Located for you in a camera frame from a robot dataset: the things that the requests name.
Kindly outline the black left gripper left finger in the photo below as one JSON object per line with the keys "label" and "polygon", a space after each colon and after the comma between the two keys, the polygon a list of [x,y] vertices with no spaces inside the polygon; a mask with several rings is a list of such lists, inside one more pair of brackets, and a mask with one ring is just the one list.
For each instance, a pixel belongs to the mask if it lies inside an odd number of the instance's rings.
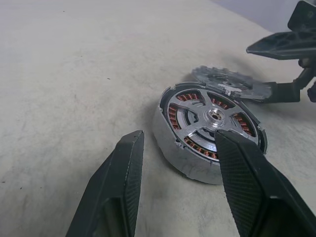
{"label": "black left gripper left finger", "polygon": [[133,237],[138,215],[144,132],[122,136],[90,178],[68,237]]}

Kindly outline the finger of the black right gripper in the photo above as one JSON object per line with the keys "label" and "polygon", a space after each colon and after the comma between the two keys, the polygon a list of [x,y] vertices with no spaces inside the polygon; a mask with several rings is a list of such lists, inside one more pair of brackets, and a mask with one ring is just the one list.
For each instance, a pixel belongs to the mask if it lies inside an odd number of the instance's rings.
{"label": "finger of the black right gripper", "polygon": [[277,60],[315,59],[316,31],[274,33],[250,45],[246,52]]}
{"label": "finger of the black right gripper", "polygon": [[293,82],[277,83],[268,82],[271,96],[268,103],[296,103],[300,102],[300,91],[303,90],[316,76],[316,68],[305,68]]}

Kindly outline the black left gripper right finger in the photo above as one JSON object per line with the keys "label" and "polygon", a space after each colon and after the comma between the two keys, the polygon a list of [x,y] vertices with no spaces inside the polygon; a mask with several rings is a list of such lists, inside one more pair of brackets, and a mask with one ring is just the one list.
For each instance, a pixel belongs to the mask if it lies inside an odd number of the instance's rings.
{"label": "black left gripper right finger", "polygon": [[226,198],[241,237],[314,237],[316,217],[290,181],[252,141],[218,130]]}

